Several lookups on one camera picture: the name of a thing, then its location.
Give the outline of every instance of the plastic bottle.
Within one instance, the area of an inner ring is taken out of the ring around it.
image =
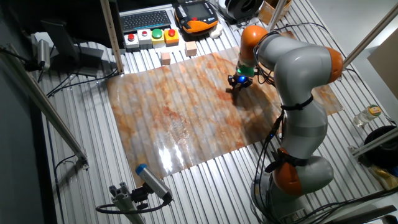
[[[381,109],[378,105],[370,105],[354,117],[354,122],[359,127],[365,126],[365,124],[368,124],[374,118],[377,118],[380,114]]]

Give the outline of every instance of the orange stained sheet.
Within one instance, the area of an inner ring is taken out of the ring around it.
[[[146,163],[165,177],[264,139],[280,114],[273,86],[253,80],[237,97],[226,91],[238,48],[107,82],[109,100],[137,186]],[[333,114],[342,109],[328,85],[313,90]]]

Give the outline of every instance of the slotted metal table surface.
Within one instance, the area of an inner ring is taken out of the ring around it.
[[[165,8],[170,20],[174,22],[171,7]],[[294,0],[288,14],[277,23],[277,27],[302,22],[324,25],[308,0]],[[199,40],[192,37],[191,40],[197,42],[196,57],[239,45],[242,30],[232,31],[224,21],[221,23],[224,31],[219,39],[207,37]],[[340,50],[331,37],[317,27],[292,27],[282,32],[287,30],[291,30],[298,40]],[[82,46],[103,49],[103,59],[114,61],[111,49],[92,42]],[[171,63],[190,59],[183,50],[174,51],[170,55]],[[122,60],[126,73],[143,72],[161,66],[160,54],[154,49],[126,53],[122,55]],[[98,72],[98,77],[104,75],[106,74]],[[40,86],[48,93],[67,76],[46,75]],[[94,78],[70,75],[66,83],[74,84],[92,79]],[[381,115],[364,129],[353,125],[354,115],[368,105],[378,103],[368,86],[353,72],[343,72],[342,79],[330,86],[344,110],[328,117],[327,136],[314,155],[323,156],[330,161],[335,178],[324,189],[299,199],[307,213],[327,203],[362,197],[382,190],[371,174],[350,156],[347,147],[362,145],[368,133],[390,123]],[[109,104],[106,85],[98,81],[73,86],[58,92],[50,101],[86,150],[90,165],[88,170],[83,170],[75,166],[76,159],[73,158],[60,165],[57,170],[65,223],[129,223],[124,215],[105,215],[95,210],[98,205],[111,203],[108,191],[110,185],[118,186],[120,182],[126,182],[130,189],[135,188]],[[47,126],[45,117],[43,124],[49,164],[52,167],[73,155],[73,152],[56,130],[51,125]],[[162,210],[144,214],[146,222],[257,223],[250,208],[249,188],[261,147],[261,142],[258,142],[164,178],[175,201]],[[278,147],[279,142],[274,138],[270,151],[275,151]],[[273,158],[268,152],[266,165],[271,161]],[[51,178],[57,218],[62,223],[61,206],[57,199],[52,170]],[[149,207],[156,207],[161,201],[152,195],[148,203]]]

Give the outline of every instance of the small wooden block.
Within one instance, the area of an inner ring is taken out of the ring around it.
[[[170,53],[162,53],[160,57],[162,59],[162,65],[170,65]]]
[[[185,55],[187,57],[195,56],[197,54],[197,44],[195,41],[185,43]]]

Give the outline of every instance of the keyboard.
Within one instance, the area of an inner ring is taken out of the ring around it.
[[[125,34],[139,29],[168,28],[171,25],[165,10],[122,16],[121,20]]]

